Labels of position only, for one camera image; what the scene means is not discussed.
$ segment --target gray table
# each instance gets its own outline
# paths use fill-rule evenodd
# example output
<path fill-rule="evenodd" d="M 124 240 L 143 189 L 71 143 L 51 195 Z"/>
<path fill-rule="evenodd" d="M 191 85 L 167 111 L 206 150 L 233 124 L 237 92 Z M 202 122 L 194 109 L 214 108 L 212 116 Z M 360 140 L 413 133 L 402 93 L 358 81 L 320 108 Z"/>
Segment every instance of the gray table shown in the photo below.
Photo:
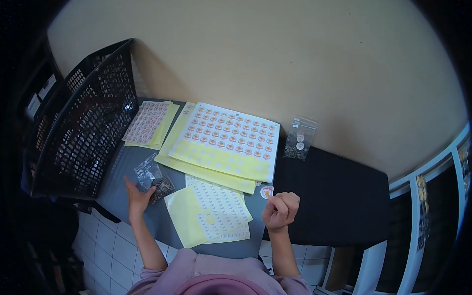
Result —
<path fill-rule="evenodd" d="M 139 98 L 140 104 L 144 100 L 163 101 L 159 99 Z M 179 104 L 181 107 L 172 122 L 172 126 L 185 105 L 185 102 L 180 101 L 173 101 L 173 103 Z M 128 196 L 126 194 L 125 181 L 123 180 L 123 177 L 128 176 L 131 182 L 137 182 L 134 168 L 155 152 L 158 153 L 158 151 L 137 146 L 125 147 L 124 142 L 120 142 L 103 180 L 100 194 L 96 200 L 97 203 L 103 206 L 111 214 L 129 224 Z M 185 173 L 163 165 L 160 165 L 160 168 L 170 177 L 176 190 L 185 187 Z M 263 199 L 260 194 L 260 188 L 264 185 L 272 184 L 263 184 L 262 186 L 257 187 L 254 191 L 254 195 L 244 194 L 246 206 L 253 217 L 253 220 L 249 222 L 249 230 L 251 232 L 251 238 L 249 240 L 218 244 L 202 244 L 192 249 L 197 253 L 228 258 L 240 259 L 246 257 L 257 257 L 261 246 L 262 235 L 264 233 L 264 223 L 261 219 L 261 212 L 267 203 L 267 200 Z M 156 240 L 177 249 L 183 248 L 174 228 L 174 224 L 170 219 L 164 200 L 159 200 L 154 205 L 149 205 L 144 212 L 144 220 Z"/>

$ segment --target person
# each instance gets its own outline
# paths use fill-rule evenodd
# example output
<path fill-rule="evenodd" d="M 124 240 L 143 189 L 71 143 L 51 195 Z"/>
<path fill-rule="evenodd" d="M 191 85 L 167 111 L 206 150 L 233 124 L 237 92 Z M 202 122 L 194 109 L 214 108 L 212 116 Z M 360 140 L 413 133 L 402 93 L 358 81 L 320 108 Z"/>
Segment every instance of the person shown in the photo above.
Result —
<path fill-rule="evenodd" d="M 253 257 L 230 259 L 197 254 L 180 249 L 167 265 L 159 246 L 147 228 L 143 213 L 154 193 L 151 187 L 141 193 L 125 177 L 129 198 L 129 221 L 143 259 L 141 280 L 127 294 L 176 295 L 267 295 L 311 294 L 300 275 L 288 236 L 288 224 L 294 221 L 300 198 L 295 193 L 270 196 L 262 211 L 269 232 L 274 275 Z"/>

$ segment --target pink shirt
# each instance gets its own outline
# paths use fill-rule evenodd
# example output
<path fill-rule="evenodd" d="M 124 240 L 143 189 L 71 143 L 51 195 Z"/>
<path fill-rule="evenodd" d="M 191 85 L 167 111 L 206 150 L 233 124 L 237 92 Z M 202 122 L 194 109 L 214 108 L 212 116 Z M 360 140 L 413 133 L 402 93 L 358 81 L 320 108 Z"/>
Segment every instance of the pink shirt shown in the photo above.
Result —
<path fill-rule="evenodd" d="M 226 289 L 234 286 L 242 290 L 239 288 L 247 287 L 257 295 L 265 295 L 263 292 L 271 295 L 311 294 L 302 276 L 270 276 L 264 264 L 256 258 L 230 259 L 197 254 L 185 248 L 177 251 L 166 270 L 143 268 L 141 281 L 132 286 L 127 294 L 198 294 L 191 292 L 192 286 L 193 290 L 202 289 L 203 284 L 210 283 Z"/>

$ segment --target table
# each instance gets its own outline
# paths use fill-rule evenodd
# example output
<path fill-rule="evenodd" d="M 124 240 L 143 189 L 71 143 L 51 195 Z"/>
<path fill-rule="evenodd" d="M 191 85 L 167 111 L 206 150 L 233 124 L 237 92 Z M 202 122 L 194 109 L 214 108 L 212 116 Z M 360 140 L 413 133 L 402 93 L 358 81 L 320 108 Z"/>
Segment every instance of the table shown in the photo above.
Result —
<path fill-rule="evenodd" d="M 293 244 L 366 249 L 388 238 L 385 173 L 314 147 L 305 161 L 283 158 L 284 146 L 280 138 L 274 193 L 300 197 L 298 213 L 288 226 Z"/>
<path fill-rule="evenodd" d="M 164 101 L 151 98 L 138 98 L 138 100 L 140 104 L 143 101 Z M 179 104 L 181 107 L 172 122 L 172 126 L 185 105 L 185 102 L 181 101 L 173 101 L 173 103 Z M 128 196 L 126 194 L 123 177 L 128 176 L 131 182 L 137 182 L 134 168 L 153 153 L 159 152 L 137 146 L 125 147 L 124 142 L 120 142 L 101 185 L 100 193 L 96 200 L 97 203 L 128 224 Z M 159 164 L 159 166 L 170 177 L 176 190 L 185 187 L 185 173 L 165 167 L 161 164 Z M 259 254 L 265 228 L 261 218 L 261 212 L 267 203 L 267 200 L 263 199 L 260 194 L 260 188 L 263 186 L 264 184 L 257 187 L 254 191 L 254 195 L 244 194 L 246 206 L 253 217 L 253 220 L 249 222 L 251 239 L 229 243 L 202 244 L 192 249 L 197 253 L 227 258 L 256 258 Z M 172 220 L 170 219 L 164 200 L 159 200 L 155 204 L 149 205 L 144 212 L 144 220 L 156 240 L 177 249 L 183 248 Z"/>

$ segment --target sticker sheet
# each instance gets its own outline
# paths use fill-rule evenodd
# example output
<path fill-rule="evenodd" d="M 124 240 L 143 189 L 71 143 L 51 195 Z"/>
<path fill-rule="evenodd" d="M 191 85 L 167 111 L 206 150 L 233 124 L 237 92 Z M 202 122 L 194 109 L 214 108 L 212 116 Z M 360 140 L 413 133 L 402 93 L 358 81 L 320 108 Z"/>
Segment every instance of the sticker sheet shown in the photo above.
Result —
<path fill-rule="evenodd" d="M 123 141 L 143 145 L 152 139 L 169 109 L 169 101 L 144 101 L 123 136 Z"/>
<path fill-rule="evenodd" d="M 185 248 L 220 240 L 253 218 L 236 193 L 226 194 L 205 183 L 178 190 L 164 198 L 170 218 Z"/>
<path fill-rule="evenodd" d="M 238 177 L 272 182 L 280 125 L 198 103 L 169 156 Z"/>
<path fill-rule="evenodd" d="M 138 144 L 138 143 L 125 142 L 125 146 L 140 146 L 140 147 L 160 151 L 162 147 L 162 143 L 164 142 L 164 138 L 166 137 L 166 134 L 170 129 L 170 125 L 172 125 L 172 121 L 174 120 L 174 117 L 177 114 L 179 107 L 180 106 L 178 104 L 171 104 L 170 110 L 167 111 L 167 115 L 164 117 L 163 121 L 157 128 L 157 132 L 154 135 L 154 138 L 152 139 L 152 144 L 143 145 L 143 144 Z"/>
<path fill-rule="evenodd" d="M 199 182 L 204 182 L 201 179 L 198 179 L 194 176 L 185 174 L 185 186 L 192 186 L 195 183 Z M 236 193 L 240 197 L 240 202 L 244 204 L 244 194 L 238 191 L 233 191 L 229 188 L 222 187 L 220 185 L 214 184 L 214 183 L 207 183 L 205 182 L 207 186 L 209 185 L 214 185 L 218 188 L 224 189 L 227 194 L 233 194 Z M 226 242 L 235 242 L 235 241 L 242 241 L 242 240 L 247 240 L 251 238 L 251 234 L 249 232 L 249 225 L 247 223 L 239 226 L 235 231 L 232 231 L 228 234 L 222 234 L 216 238 L 214 238 L 211 241 L 206 242 L 205 244 L 215 244 L 215 243 L 226 243 Z"/>
<path fill-rule="evenodd" d="M 159 154 L 154 160 L 172 169 L 182 171 L 190 175 L 198 175 L 199 178 L 205 181 L 218 183 L 225 187 L 229 187 L 248 194 L 253 194 L 256 186 L 256 182 L 254 180 L 199 167 L 197 165 L 189 164 L 187 162 L 180 161 L 168 156 L 168 152 L 179 137 L 182 129 L 188 121 L 188 118 L 191 116 L 194 107 L 195 104 L 191 102 L 188 102 L 184 106 L 184 109 L 180 112 L 176 122 L 170 130 L 169 135 L 167 135 L 167 138 L 162 145 Z"/>

